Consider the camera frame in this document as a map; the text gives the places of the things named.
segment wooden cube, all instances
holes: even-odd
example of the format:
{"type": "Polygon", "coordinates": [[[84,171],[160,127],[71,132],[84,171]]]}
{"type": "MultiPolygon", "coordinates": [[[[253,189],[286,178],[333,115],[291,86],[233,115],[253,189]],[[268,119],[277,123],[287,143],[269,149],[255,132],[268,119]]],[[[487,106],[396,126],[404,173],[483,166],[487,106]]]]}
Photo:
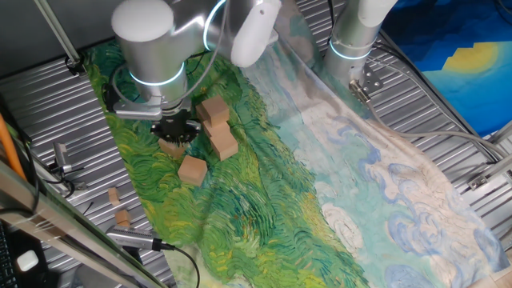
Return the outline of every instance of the wooden cube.
{"type": "Polygon", "coordinates": [[[208,120],[208,114],[206,113],[205,107],[202,103],[199,103],[199,105],[195,107],[195,113],[201,122],[208,120]]]}
{"type": "Polygon", "coordinates": [[[227,122],[222,122],[221,124],[218,124],[217,126],[212,126],[210,121],[204,121],[202,123],[202,128],[204,129],[206,135],[208,137],[213,136],[220,136],[224,134],[231,134],[230,132],[230,126],[227,125],[227,122]]]}
{"type": "Polygon", "coordinates": [[[130,221],[123,221],[121,223],[118,223],[118,225],[128,227],[128,228],[131,227],[130,221]]]}
{"type": "Polygon", "coordinates": [[[200,186],[206,172],[208,172],[208,168],[205,161],[187,155],[179,167],[178,176],[183,182],[200,186]]]}
{"type": "Polygon", "coordinates": [[[210,121],[212,126],[217,126],[230,120],[230,108],[228,108],[220,95],[207,99],[201,104],[205,108],[207,120],[210,121]]]}
{"type": "Polygon", "coordinates": [[[160,145],[160,149],[173,158],[180,158],[185,152],[186,148],[188,148],[189,144],[175,144],[172,142],[167,142],[164,139],[159,139],[158,144],[160,145]]]}
{"type": "Polygon", "coordinates": [[[121,210],[116,212],[115,214],[115,221],[117,224],[123,223],[124,221],[127,221],[128,223],[131,222],[131,216],[130,213],[126,210],[121,210]]]}
{"type": "Polygon", "coordinates": [[[116,187],[109,188],[109,200],[113,206],[121,204],[121,202],[119,201],[119,192],[116,187]]]}
{"type": "Polygon", "coordinates": [[[221,161],[228,159],[238,152],[238,142],[231,133],[213,136],[210,138],[210,141],[221,161]]]}

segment painted cloth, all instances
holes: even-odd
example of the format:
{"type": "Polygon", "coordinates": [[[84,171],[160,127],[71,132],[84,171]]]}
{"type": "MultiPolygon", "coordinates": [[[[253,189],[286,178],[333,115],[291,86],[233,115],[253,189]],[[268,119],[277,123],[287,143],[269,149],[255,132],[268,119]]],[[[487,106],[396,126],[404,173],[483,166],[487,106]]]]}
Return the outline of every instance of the painted cloth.
{"type": "MultiPolygon", "coordinates": [[[[286,42],[243,71],[216,60],[192,97],[224,98],[239,147],[220,162],[204,134],[191,143],[186,154],[208,164],[201,187],[179,180],[182,158],[159,149],[150,122],[106,114],[148,219],[196,259],[201,287],[464,287],[508,266],[437,167],[362,118],[363,106],[325,74],[293,1],[276,29],[286,42]]],[[[190,82],[209,60],[196,71],[190,60],[190,82]]],[[[122,61],[114,42],[90,51],[98,94],[122,61]]],[[[128,73],[118,82],[137,96],[128,73]]],[[[189,260],[166,256],[178,286],[195,286],[189,260]]]]}

